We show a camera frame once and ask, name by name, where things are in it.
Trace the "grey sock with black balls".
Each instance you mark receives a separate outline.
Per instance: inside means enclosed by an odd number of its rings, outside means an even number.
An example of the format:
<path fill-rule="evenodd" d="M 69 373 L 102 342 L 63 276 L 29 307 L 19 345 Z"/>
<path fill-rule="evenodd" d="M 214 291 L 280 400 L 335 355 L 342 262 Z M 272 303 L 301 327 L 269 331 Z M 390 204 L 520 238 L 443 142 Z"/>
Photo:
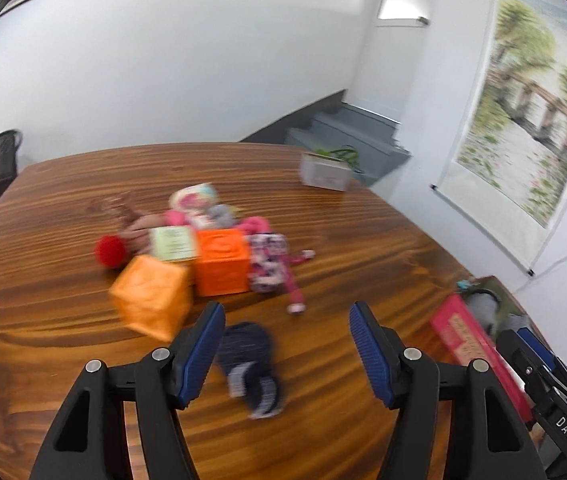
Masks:
<path fill-rule="evenodd" d="M 489 290 L 477 289 L 468 292 L 463 301 L 475 321 L 479 323 L 485 333 L 490 335 L 496 326 L 497 313 L 500 308 L 498 297 Z"/>

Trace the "light orange toy cube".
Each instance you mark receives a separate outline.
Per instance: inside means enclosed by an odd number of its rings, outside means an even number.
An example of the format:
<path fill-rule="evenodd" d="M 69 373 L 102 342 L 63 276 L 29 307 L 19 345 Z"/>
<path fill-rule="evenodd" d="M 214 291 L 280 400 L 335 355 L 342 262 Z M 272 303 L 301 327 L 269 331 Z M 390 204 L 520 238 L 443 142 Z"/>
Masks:
<path fill-rule="evenodd" d="M 192 308 L 190 268 L 149 255 L 134 257 L 108 296 L 130 330 L 171 342 Z"/>

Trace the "dark navy sock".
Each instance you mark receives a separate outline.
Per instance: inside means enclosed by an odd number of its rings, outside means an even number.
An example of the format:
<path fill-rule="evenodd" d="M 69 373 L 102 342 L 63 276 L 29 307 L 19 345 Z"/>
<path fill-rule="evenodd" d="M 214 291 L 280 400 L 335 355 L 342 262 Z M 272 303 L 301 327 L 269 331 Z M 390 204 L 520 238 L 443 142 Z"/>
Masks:
<path fill-rule="evenodd" d="M 274 417 L 282 411 L 283 390 L 274 369 L 274 341 L 262 325 L 242 322 L 228 326 L 216 363 L 226 377 L 230 398 L 243 399 L 251 419 Z"/>

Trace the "red pompom ball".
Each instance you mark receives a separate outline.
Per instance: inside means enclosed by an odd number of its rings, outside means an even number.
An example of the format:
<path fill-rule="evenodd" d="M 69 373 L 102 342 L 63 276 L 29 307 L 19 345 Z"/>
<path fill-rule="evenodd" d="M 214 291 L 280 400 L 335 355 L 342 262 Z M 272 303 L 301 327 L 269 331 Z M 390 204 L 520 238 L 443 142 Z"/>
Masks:
<path fill-rule="evenodd" d="M 129 261 L 128 249 L 117 235 L 105 235 L 97 241 L 94 248 L 98 262 L 105 269 L 120 270 Z"/>

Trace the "green white carton box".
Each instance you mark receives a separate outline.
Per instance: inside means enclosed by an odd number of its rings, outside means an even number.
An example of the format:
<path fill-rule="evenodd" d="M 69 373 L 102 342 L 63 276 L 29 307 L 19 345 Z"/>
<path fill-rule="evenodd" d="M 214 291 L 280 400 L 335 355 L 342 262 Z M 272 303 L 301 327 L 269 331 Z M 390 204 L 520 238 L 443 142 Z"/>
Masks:
<path fill-rule="evenodd" d="M 190 261 L 196 257 L 195 236 L 189 226 L 160 226 L 150 230 L 150 254 L 167 262 Z"/>

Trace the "dark orange toy cube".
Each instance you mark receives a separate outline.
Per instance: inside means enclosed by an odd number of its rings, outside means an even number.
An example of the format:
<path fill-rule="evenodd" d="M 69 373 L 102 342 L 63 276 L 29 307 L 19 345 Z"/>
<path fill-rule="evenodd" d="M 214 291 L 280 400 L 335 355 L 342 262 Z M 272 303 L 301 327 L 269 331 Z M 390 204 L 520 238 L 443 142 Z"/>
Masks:
<path fill-rule="evenodd" d="M 250 289 L 250 247 L 238 229 L 195 233 L 195 288 L 200 297 L 241 294 Z"/>

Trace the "brown stocking bundle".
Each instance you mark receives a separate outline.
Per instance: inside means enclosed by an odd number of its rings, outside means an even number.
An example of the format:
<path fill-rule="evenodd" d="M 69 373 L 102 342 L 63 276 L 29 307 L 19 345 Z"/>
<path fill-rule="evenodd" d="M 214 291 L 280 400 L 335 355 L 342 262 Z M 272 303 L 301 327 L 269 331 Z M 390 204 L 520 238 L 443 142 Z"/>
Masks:
<path fill-rule="evenodd" d="M 94 210 L 117 222 L 116 236 L 122 240 L 131 256 L 151 252 L 150 231 L 167 226 L 165 214 L 150 214 L 134 206 L 130 193 L 105 197 Z"/>

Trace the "pink foam curler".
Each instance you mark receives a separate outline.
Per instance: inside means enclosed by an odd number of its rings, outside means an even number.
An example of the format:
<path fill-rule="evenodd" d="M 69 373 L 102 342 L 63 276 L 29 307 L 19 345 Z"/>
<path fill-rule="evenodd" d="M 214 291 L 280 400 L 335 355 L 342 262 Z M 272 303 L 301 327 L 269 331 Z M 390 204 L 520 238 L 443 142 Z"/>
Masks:
<path fill-rule="evenodd" d="M 198 229 L 196 226 L 195 216 L 187 214 L 187 212 L 169 209 L 165 211 L 164 220 L 168 226 L 190 226 L 192 229 Z"/>
<path fill-rule="evenodd" d="M 236 224 L 236 229 L 246 236 L 271 232 L 269 221 L 266 218 L 259 216 L 243 218 Z"/>

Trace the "grey yellow sock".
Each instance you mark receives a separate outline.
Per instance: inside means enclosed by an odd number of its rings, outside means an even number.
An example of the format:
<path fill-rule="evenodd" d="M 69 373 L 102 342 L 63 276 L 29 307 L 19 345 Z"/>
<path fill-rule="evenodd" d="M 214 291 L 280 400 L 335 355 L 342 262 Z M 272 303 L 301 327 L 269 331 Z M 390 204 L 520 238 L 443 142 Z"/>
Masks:
<path fill-rule="evenodd" d="M 232 229 L 237 223 L 236 211 L 227 204 L 216 204 L 206 210 L 215 229 Z"/>

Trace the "grey knit pouch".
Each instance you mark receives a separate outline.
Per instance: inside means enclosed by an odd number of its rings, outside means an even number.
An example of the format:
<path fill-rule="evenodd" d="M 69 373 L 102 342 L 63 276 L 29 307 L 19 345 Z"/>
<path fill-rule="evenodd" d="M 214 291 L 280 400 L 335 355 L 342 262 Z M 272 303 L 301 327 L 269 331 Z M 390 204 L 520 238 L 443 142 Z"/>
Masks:
<path fill-rule="evenodd" d="M 517 332 L 521 328 L 530 328 L 531 322 L 527 315 L 518 315 L 515 312 L 509 312 L 498 324 L 497 334 L 500 335 L 506 330 Z"/>

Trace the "pink rimmed storage box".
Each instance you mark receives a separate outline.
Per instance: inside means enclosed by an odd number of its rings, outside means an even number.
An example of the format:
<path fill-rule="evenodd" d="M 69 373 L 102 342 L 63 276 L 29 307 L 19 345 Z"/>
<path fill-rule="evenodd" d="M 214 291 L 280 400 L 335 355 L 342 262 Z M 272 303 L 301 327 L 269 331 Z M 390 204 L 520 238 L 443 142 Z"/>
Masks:
<path fill-rule="evenodd" d="M 499 322 L 509 313 L 527 315 L 515 296 L 494 275 L 483 276 L 483 278 L 470 278 L 477 286 L 472 290 L 486 289 L 493 292 L 500 300 L 500 308 L 497 313 L 497 321 L 494 331 L 489 335 L 475 321 L 472 314 L 467 310 L 463 301 L 468 292 L 455 292 L 448 296 L 443 304 L 430 318 L 430 324 L 434 332 L 440 336 L 444 346 L 451 352 L 455 360 L 463 365 L 468 365 L 475 359 L 483 359 L 489 362 L 496 376 L 500 380 L 512 403 L 515 404 L 523 422 L 527 424 L 532 421 L 532 401 L 524 392 L 523 380 L 515 374 L 496 348 L 497 327 Z M 532 323 L 531 331 L 538 333 L 536 326 Z"/>

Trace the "teal binder clip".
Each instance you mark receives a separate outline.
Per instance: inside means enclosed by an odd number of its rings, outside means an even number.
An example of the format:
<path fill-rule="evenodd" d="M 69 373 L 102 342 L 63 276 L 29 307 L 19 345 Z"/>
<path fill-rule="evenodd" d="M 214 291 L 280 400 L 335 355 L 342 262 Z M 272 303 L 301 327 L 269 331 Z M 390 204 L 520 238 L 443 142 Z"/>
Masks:
<path fill-rule="evenodd" d="M 470 280 L 460 280 L 456 283 L 456 288 L 458 292 L 469 292 L 469 290 L 474 289 L 477 284 Z"/>

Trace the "landscape scroll painting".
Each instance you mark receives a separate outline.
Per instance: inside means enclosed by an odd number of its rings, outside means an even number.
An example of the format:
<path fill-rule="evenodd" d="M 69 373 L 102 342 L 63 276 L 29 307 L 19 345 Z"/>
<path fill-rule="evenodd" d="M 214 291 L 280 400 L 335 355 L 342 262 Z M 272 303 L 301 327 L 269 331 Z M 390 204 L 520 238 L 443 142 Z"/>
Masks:
<path fill-rule="evenodd" d="M 469 116 L 436 190 L 533 270 L 567 200 L 567 0 L 492 0 Z"/>

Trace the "green shopping bag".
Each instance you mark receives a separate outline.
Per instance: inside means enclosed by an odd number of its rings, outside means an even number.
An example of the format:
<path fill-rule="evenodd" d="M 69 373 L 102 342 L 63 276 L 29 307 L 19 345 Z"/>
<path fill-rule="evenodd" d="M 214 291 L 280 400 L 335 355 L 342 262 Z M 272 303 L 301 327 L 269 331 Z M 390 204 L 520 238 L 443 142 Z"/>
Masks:
<path fill-rule="evenodd" d="M 359 153 L 356 148 L 353 148 L 353 146 L 345 145 L 341 146 L 341 148 L 334 148 L 334 150 L 322 150 L 320 148 L 319 150 L 316 150 L 315 153 L 317 155 L 335 158 L 341 160 L 341 162 L 345 162 L 346 165 L 355 172 L 355 174 L 363 173 L 361 166 L 359 166 Z"/>

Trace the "grey tin box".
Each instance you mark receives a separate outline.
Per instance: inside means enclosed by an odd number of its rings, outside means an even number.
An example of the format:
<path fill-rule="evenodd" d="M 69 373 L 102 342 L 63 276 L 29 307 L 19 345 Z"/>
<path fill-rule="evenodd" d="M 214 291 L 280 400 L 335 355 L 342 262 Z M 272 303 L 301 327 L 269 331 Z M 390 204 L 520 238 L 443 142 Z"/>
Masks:
<path fill-rule="evenodd" d="M 344 192 L 352 180 L 352 170 L 340 159 L 305 152 L 301 156 L 300 180 L 312 188 Z"/>

